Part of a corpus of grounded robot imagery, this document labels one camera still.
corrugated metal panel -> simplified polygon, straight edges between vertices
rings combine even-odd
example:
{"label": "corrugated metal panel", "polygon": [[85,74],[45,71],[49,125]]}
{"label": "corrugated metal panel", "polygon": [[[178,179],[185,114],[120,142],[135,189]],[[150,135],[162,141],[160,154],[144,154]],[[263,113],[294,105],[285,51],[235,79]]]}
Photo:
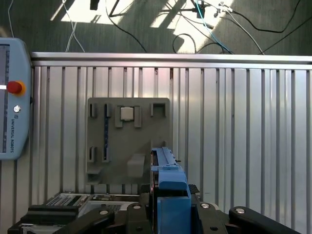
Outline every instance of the corrugated metal panel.
{"label": "corrugated metal panel", "polygon": [[[90,97],[169,98],[173,152],[204,201],[223,211],[248,206],[312,233],[306,57],[33,56],[30,138],[19,160],[0,167],[1,234],[30,204],[59,191],[90,192],[84,176]],[[99,185],[95,192],[135,194],[137,185]]]}

gray plastic block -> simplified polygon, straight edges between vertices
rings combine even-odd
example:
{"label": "gray plastic block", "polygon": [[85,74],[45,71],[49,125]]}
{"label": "gray plastic block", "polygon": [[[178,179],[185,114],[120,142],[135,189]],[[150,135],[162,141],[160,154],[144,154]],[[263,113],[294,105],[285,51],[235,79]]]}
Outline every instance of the gray plastic block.
{"label": "gray plastic block", "polygon": [[87,183],[149,183],[151,148],[172,145],[169,99],[92,97],[88,113]]}
{"label": "gray plastic block", "polygon": [[144,154],[134,154],[127,162],[128,176],[133,178],[141,178],[144,171]]}

blue cable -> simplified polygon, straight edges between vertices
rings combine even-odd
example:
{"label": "blue cable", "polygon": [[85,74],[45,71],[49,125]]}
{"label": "blue cable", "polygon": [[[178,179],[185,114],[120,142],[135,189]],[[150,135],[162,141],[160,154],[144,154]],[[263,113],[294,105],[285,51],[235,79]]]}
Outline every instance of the blue cable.
{"label": "blue cable", "polygon": [[196,6],[197,6],[197,9],[198,9],[199,15],[200,15],[201,19],[203,20],[203,23],[204,23],[205,27],[207,28],[208,32],[210,33],[210,35],[214,38],[214,40],[215,40],[219,45],[221,45],[224,49],[226,49],[227,51],[229,51],[230,53],[232,53],[231,50],[229,50],[224,44],[222,44],[221,42],[219,42],[219,41],[217,40],[217,38],[215,38],[214,34],[213,34],[213,33],[210,31],[210,29],[207,27],[206,22],[205,22],[205,20],[204,20],[204,17],[203,17],[203,15],[201,14],[201,10],[199,9],[198,0],[196,0]]}

metal bolt head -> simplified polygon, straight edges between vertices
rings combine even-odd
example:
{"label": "metal bolt head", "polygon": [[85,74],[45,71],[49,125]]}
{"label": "metal bolt head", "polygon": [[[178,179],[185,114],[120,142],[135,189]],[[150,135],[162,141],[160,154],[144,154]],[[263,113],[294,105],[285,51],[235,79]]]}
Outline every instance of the metal bolt head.
{"label": "metal bolt head", "polygon": [[202,208],[205,208],[205,209],[207,209],[207,208],[210,207],[210,205],[207,204],[207,203],[202,203],[200,206],[201,206]]}
{"label": "metal bolt head", "polygon": [[245,210],[243,210],[242,208],[237,208],[235,209],[235,211],[239,214],[244,214],[245,213]]}
{"label": "metal bolt head", "polygon": [[15,113],[20,112],[20,106],[16,105],[16,106],[13,108],[13,111],[14,111]]}
{"label": "metal bolt head", "polygon": [[107,214],[108,214],[108,211],[101,211],[99,214],[100,214],[100,215],[107,215]]}

red emergency stop button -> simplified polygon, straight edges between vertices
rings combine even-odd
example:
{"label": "red emergency stop button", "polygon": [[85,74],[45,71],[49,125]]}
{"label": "red emergency stop button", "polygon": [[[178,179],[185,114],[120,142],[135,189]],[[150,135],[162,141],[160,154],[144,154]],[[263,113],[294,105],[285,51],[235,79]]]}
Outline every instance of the red emergency stop button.
{"label": "red emergency stop button", "polygon": [[23,90],[23,86],[17,81],[10,81],[6,85],[6,90],[11,94],[20,94]]}

